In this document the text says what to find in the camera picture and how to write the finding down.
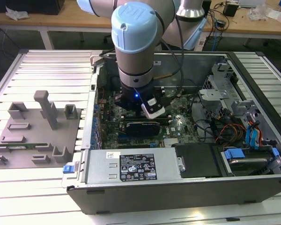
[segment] blue latch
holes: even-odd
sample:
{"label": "blue latch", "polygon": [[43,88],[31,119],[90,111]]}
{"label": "blue latch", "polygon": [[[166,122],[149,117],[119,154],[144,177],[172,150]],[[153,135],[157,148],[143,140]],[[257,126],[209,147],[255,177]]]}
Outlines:
{"label": "blue latch", "polygon": [[278,157],[280,155],[278,149],[272,148],[272,151],[275,157]]}
{"label": "blue latch", "polygon": [[64,174],[68,173],[74,173],[75,172],[75,166],[74,165],[64,165],[63,171]]}
{"label": "blue latch", "polygon": [[242,149],[227,149],[226,151],[224,151],[224,154],[226,156],[226,159],[245,158]]}

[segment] wooden table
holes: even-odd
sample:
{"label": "wooden table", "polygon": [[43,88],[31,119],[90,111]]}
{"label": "wooden table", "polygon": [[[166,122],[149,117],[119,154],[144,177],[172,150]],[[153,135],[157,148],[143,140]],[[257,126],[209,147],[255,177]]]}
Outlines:
{"label": "wooden table", "polygon": [[[212,0],[211,9],[214,8],[216,3],[222,2],[222,0]],[[267,0],[267,6],[273,10],[281,11],[279,7],[280,0]],[[224,6],[216,9],[223,12]],[[267,38],[267,39],[281,39],[281,23],[277,20],[268,18],[268,20],[262,21],[250,21],[247,14],[249,9],[240,8],[237,10],[234,17],[229,18],[229,28],[223,32],[223,37],[234,38]],[[216,19],[227,21],[227,19],[215,12]],[[212,25],[210,16],[207,17],[208,23],[201,34],[200,41],[196,46],[196,51],[202,51],[206,37],[209,35]]]}
{"label": "wooden table", "polygon": [[[213,0],[211,8],[222,0]],[[269,7],[278,9],[279,0],[267,0]],[[267,21],[250,21],[247,18],[248,9],[241,8],[234,17],[229,17],[230,26],[222,34],[224,37],[242,38],[272,38],[281,39],[281,23],[269,18]],[[0,27],[7,30],[37,30],[40,32],[45,48],[54,49],[49,31],[76,31],[76,32],[110,32],[110,19],[90,15],[82,11],[76,0],[65,0],[64,7],[59,15],[30,14],[29,19],[14,21],[4,13],[0,13]],[[226,20],[219,13],[215,14],[217,19]],[[196,46],[197,51],[201,51],[206,37],[211,31],[208,23]]]}
{"label": "wooden table", "polygon": [[0,27],[7,30],[37,30],[45,48],[54,49],[49,31],[111,32],[110,19],[97,17],[82,11],[76,0],[65,0],[58,15],[29,14],[29,19],[12,20],[0,13]]}

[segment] vertical gray post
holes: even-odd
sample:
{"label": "vertical gray post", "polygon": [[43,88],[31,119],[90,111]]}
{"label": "vertical gray post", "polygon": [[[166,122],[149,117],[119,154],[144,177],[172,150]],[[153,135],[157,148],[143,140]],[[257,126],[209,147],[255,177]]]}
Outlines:
{"label": "vertical gray post", "polygon": [[55,130],[57,128],[57,120],[55,113],[51,109],[51,104],[48,101],[48,96],[49,93],[46,90],[37,90],[33,98],[41,105],[43,113],[46,116],[51,129]]}

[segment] warning label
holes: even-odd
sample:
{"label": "warning label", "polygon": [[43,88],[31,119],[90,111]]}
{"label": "warning label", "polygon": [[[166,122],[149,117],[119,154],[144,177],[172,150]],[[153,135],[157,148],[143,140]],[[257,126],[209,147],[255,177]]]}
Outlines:
{"label": "warning label", "polygon": [[157,180],[154,154],[121,155],[121,181]]}

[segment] metal slotted surface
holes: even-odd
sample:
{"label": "metal slotted surface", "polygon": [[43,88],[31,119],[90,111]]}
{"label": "metal slotted surface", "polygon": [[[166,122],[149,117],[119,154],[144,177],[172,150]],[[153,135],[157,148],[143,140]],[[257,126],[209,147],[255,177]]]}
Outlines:
{"label": "metal slotted surface", "polygon": [[[90,51],[30,51],[24,55],[19,64],[14,64],[6,85],[0,91],[0,132],[9,118],[6,111],[9,103],[14,99],[24,97],[28,107],[38,107],[30,101],[35,90],[43,89],[51,93],[51,100],[56,100],[59,107],[65,105],[71,98],[71,103],[86,107],[85,93],[89,92],[89,80],[92,73],[89,71]],[[83,64],[81,70],[75,72],[66,70],[67,66]],[[44,63],[40,70],[31,72],[33,63]],[[32,66],[28,72],[24,69]],[[23,81],[23,86],[12,86],[14,81]],[[84,80],[83,85],[74,84],[74,81]],[[81,159],[82,135],[86,111],[82,111],[80,130],[77,134],[73,161]],[[22,224],[76,224],[90,225],[157,225],[157,224],[226,224],[233,225],[264,225],[281,224],[281,193],[263,203],[248,205],[213,206],[180,210],[160,210],[150,212],[119,213],[111,215],[88,216],[81,212],[66,189],[61,185],[62,168],[33,168],[33,169],[5,169],[0,170],[0,225]],[[226,218],[239,218],[238,222],[227,222]]]}
{"label": "metal slotted surface", "polygon": [[[254,52],[236,52],[236,56],[242,62],[256,84],[263,91],[269,102],[281,116],[281,74],[275,69],[267,58],[258,56]],[[241,81],[238,86],[244,96],[251,100],[250,94]]]}
{"label": "metal slotted surface", "polygon": [[29,51],[15,66],[0,93],[0,134],[9,119],[12,102],[24,102],[29,109],[40,105],[33,99],[36,90],[47,90],[56,108],[75,104],[82,109],[77,140],[82,139],[92,69],[91,51]]}

